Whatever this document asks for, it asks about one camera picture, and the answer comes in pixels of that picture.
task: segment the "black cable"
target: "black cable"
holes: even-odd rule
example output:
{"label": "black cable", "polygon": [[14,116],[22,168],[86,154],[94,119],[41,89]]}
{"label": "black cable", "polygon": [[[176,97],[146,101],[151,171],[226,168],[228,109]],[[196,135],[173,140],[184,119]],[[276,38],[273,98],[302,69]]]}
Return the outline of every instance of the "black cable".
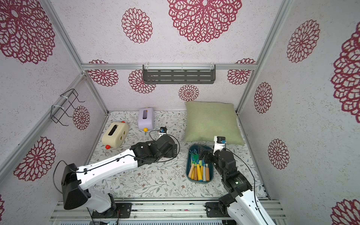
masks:
{"label": "black cable", "polygon": [[153,137],[151,137],[151,134],[150,134],[150,133],[151,133],[151,132],[154,132],[154,131],[160,131],[160,130],[152,130],[152,131],[149,132],[149,136],[150,136],[150,138],[151,138],[153,141],[155,141],[155,139],[153,139]]}
{"label": "black cable", "polygon": [[60,192],[60,193],[62,194],[62,192],[56,187],[56,185],[55,185],[55,178],[54,178],[56,168],[57,168],[58,165],[61,163],[61,161],[63,161],[63,160],[60,160],[60,161],[58,162],[58,164],[56,165],[55,169],[54,169],[54,172],[53,172],[53,183],[54,183],[54,187],[56,188],[56,190],[58,190],[58,192]]}
{"label": "black cable", "polygon": [[95,222],[94,222],[93,216],[91,215],[89,208],[87,208],[87,211],[89,212],[90,217],[91,217],[91,220],[93,221],[93,223],[94,223],[94,225],[95,225]]}
{"label": "black cable", "polygon": [[89,170],[81,171],[81,172],[77,172],[77,171],[72,170],[72,169],[69,167],[69,165],[68,165],[64,160],[60,160],[60,161],[58,162],[58,164],[56,165],[56,167],[55,167],[55,169],[54,169],[54,172],[53,172],[53,184],[54,184],[54,187],[56,188],[56,190],[57,190],[58,192],[60,192],[60,193],[62,194],[62,192],[56,187],[56,185],[55,185],[55,178],[54,178],[54,177],[55,177],[55,171],[56,171],[56,169],[58,168],[58,165],[59,165],[61,162],[64,162],[65,165],[66,165],[72,172],[81,174],[81,173],[85,173],[85,172],[90,172],[91,170],[94,170],[94,169],[96,169],[96,168],[105,166],[105,165],[107,165],[107,164],[109,164],[109,163],[112,163],[112,162],[114,162],[114,161],[118,161],[118,160],[120,160],[121,158],[124,158],[124,157],[126,157],[126,156],[131,156],[131,157],[134,157],[135,159],[143,160],[143,161],[146,161],[146,162],[168,162],[168,161],[170,161],[170,160],[173,160],[173,159],[175,159],[175,158],[178,156],[178,154],[180,153],[180,143],[179,143],[179,141],[178,141],[178,139],[177,139],[176,137],[172,136],[171,134],[168,134],[168,135],[171,136],[171,137],[173,137],[173,138],[175,138],[175,140],[177,141],[177,143],[178,143],[178,145],[179,145],[179,149],[178,149],[177,154],[176,154],[176,156],[175,156],[174,158],[171,158],[171,159],[165,160],[165,161],[149,161],[149,160],[141,159],[141,158],[138,158],[138,157],[136,157],[136,156],[132,156],[132,155],[130,155],[130,154],[127,154],[127,155],[124,155],[124,156],[122,156],[122,157],[120,157],[120,158],[116,158],[116,159],[114,159],[114,160],[112,160],[112,161],[110,161],[110,162],[107,162],[107,163],[105,163],[105,164],[102,164],[102,165],[100,165],[100,166],[97,166],[97,167],[94,167],[94,168],[90,168]]}
{"label": "black cable", "polygon": [[252,178],[254,178],[254,201],[255,201],[256,207],[257,207],[257,209],[259,210],[259,213],[260,213],[262,219],[265,221],[266,225],[268,225],[267,221],[265,220],[264,216],[262,215],[262,213],[261,213],[261,211],[260,211],[259,206],[257,205],[256,195],[255,195],[255,177],[254,177],[254,175],[252,174],[249,166],[248,166],[248,165],[244,162],[244,160],[242,160],[239,156],[235,155],[235,153],[233,153],[232,151],[230,151],[230,150],[227,149],[227,148],[225,148],[225,149],[228,150],[229,152],[231,152],[234,156],[238,157],[238,158],[248,167],[248,169],[249,169],[249,171],[250,171],[250,173],[251,173],[251,175],[252,175]]}

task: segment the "green cushion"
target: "green cushion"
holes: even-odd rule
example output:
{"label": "green cushion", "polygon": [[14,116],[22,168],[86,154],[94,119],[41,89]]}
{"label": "green cushion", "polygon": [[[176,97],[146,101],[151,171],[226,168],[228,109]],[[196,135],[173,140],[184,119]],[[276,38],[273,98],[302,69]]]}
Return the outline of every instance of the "green cushion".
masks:
{"label": "green cushion", "polygon": [[244,145],[233,104],[186,102],[185,141],[214,141],[223,136],[228,144]]}

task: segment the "red mandala print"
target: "red mandala print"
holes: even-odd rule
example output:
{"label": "red mandala print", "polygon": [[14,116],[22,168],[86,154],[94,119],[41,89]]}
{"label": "red mandala print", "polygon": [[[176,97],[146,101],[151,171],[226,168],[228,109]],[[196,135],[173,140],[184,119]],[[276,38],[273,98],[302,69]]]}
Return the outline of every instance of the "red mandala print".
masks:
{"label": "red mandala print", "polygon": [[55,33],[37,0],[0,0],[0,48],[20,62],[46,61]]}
{"label": "red mandala print", "polygon": [[144,43],[153,34],[149,17],[140,9],[126,10],[121,22],[126,36],[135,43]]}
{"label": "red mandala print", "polygon": [[54,163],[54,144],[47,137],[40,137],[23,161],[14,170],[19,180],[34,181],[45,175]]}
{"label": "red mandala print", "polygon": [[282,140],[274,139],[269,144],[267,151],[270,162],[278,169],[284,169],[289,163],[288,147]]}
{"label": "red mandala print", "polygon": [[129,75],[129,84],[132,89],[143,94],[152,92],[156,87],[156,84],[144,83],[143,71],[139,69],[131,72]]}
{"label": "red mandala print", "polygon": [[[89,63],[106,63],[102,60],[93,60]],[[113,86],[117,83],[118,75],[114,69],[89,70],[89,76],[98,84],[103,86]]]}
{"label": "red mandala print", "polygon": [[209,42],[227,31],[241,8],[241,0],[167,0],[173,26],[181,36]]}
{"label": "red mandala print", "polygon": [[[236,63],[255,63],[255,60],[247,58],[237,61]],[[249,69],[231,69],[228,71],[228,80],[232,84],[244,84],[251,75]]]}
{"label": "red mandala print", "polygon": [[72,120],[74,121],[75,127],[79,130],[85,130],[90,123],[89,111],[82,105],[78,106],[74,110]]}
{"label": "red mandala print", "polygon": [[261,83],[254,95],[254,105],[255,109],[258,113],[265,113],[269,110],[269,107],[271,106],[271,102],[273,100],[273,91],[271,89],[271,86],[263,82]]}
{"label": "red mandala print", "polygon": [[303,61],[312,53],[319,39],[319,24],[308,20],[301,24],[291,35],[288,44],[288,58],[293,63]]}
{"label": "red mandala print", "polygon": [[356,199],[352,201],[344,199],[337,202],[332,207],[331,213],[332,225],[359,225],[360,224],[360,202]]}
{"label": "red mandala print", "polygon": [[340,57],[333,64],[334,98],[340,100],[344,112],[350,112],[360,123],[360,22],[341,49]]}
{"label": "red mandala print", "polygon": [[4,211],[5,211],[4,201],[1,199],[1,195],[0,195],[0,221],[1,221],[1,217],[2,217]]}
{"label": "red mandala print", "polygon": [[199,96],[199,89],[191,84],[184,85],[179,90],[179,97],[188,102],[193,101]]}

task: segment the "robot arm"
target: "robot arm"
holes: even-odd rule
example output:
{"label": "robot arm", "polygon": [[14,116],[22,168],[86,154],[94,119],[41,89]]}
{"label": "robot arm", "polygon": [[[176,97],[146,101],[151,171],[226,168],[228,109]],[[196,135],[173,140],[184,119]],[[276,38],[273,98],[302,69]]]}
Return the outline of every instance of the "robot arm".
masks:
{"label": "robot arm", "polygon": [[215,136],[214,150],[200,149],[200,159],[212,163],[228,194],[219,199],[219,211],[239,225],[275,225],[252,190],[249,181],[237,171],[232,152],[226,151],[225,137]]}
{"label": "robot arm", "polygon": [[61,181],[64,209],[85,206],[103,213],[105,218],[112,217],[117,212],[113,196],[91,187],[119,172],[158,162],[163,157],[176,157],[177,144],[166,135],[166,131],[162,127],[156,141],[136,143],[130,149],[103,161],[80,167],[75,164],[65,167]]}

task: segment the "aluminum rail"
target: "aluminum rail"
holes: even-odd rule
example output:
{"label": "aluminum rail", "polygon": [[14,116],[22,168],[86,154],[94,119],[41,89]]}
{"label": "aluminum rail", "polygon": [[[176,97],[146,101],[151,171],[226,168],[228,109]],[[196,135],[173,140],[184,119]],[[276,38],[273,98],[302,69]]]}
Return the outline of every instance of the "aluminum rail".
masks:
{"label": "aluminum rail", "polygon": [[203,69],[210,70],[213,69],[216,65],[216,70],[219,69],[248,69],[255,70],[257,68],[256,64],[242,64],[242,63],[83,63],[82,68],[84,70],[92,69],[145,69],[148,70],[174,70],[174,69]]}

